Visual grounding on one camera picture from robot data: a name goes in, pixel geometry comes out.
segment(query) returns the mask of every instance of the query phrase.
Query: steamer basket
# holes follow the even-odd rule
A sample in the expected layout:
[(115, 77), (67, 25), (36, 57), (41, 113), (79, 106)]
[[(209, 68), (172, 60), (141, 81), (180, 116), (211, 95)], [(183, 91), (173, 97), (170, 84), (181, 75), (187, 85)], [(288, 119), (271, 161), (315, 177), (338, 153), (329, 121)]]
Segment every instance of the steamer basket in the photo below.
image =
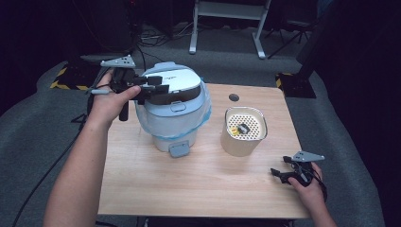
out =
[[(233, 133), (239, 125), (245, 124), (248, 133)], [(226, 111), (225, 123), (220, 137), (224, 150), (236, 157), (250, 155), (256, 146), (268, 135), (265, 117), (251, 107), (232, 107)]]

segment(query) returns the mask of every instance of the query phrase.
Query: rice cooker lid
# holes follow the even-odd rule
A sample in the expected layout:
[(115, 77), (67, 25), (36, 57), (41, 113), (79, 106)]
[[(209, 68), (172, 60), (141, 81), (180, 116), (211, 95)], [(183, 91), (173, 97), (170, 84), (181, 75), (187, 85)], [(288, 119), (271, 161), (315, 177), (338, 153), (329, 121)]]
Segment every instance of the rice cooker lid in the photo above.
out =
[(146, 100), (144, 107), (149, 113), (157, 116), (180, 116), (195, 112), (204, 104), (204, 102), (205, 91), (202, 89), (202, 86), (200, 86), (200, 94), (194, 99), (185, 102), (175, 101), (167, 105), (155, 105), (149, 100)]
[(197, 88), (201, 84), (201, 78), (191, 69), (176, 69), (164, 72), (156, 72), (145, 74), (147, 77), (159, 76), (162, 77), (162, 85), (168, 84), (168, 92), (177, 93), (180, 91), (191, 90)]
[(152, 96), (145, 103), (170, 105), (193, 100), (201, 94), (201, 78), (192, 69), (172, 61), (155, 64), (143, 76), (162, 77), (162, 85), (168, 85), (167, 94)]

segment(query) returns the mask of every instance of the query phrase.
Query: wooden table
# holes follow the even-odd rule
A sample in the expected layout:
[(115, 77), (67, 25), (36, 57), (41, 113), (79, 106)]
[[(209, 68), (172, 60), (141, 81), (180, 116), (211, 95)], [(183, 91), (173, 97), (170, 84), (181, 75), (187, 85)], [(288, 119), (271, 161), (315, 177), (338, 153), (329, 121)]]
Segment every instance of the wooden table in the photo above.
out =
[[(279, 89), (207, 84), (212, 115), (188, 156), (159, 151), (130, 104), (127, 122), (110, 129), (99, 214), (175, 217), (308, 218), (292, 186), (270, 168), (291, 171), (283, 156), (301, 149)], [(239, 101), (229, 100), (239, 95)], [(224, 114), (233, 106), (254, 107), (266, 118), (268, 136), (247, 157), (221, 147)]]

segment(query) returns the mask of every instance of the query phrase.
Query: black curtain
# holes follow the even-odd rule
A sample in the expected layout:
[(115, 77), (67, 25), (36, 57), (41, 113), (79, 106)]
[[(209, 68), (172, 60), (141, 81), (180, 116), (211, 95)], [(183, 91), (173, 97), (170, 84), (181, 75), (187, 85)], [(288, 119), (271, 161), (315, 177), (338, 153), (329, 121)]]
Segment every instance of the black curtain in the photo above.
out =
[(315, 70), (378, 189), (387, 226), (398, 221), (401, 8), (396, 1), (334, 1), (300, 53)]
[(0, 115), (36, 92), (38, 78), (79, 56), (126, 54), (142, 26), (140, 0), (39, 0), (0, 3)]

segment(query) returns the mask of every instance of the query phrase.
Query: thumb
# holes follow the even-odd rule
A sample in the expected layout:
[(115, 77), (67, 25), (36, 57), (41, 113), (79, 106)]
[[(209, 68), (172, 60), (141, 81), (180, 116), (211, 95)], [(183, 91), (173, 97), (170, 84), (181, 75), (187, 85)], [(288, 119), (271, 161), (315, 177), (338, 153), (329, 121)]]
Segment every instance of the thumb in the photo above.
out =
[(126, 103), (129, 100), (133, 99), (141, 92), (141, 88), (139, 86), (133, 86), (126, 91), (118, 94), (121, 102)]
[(301, 183), (299, 183), (295, 178), (288, 178), (289, 183), (291, 183), (291, 185), (295, 188), (295, 190), (299, 190), (301, 187), (303, 187), (301, 185)]

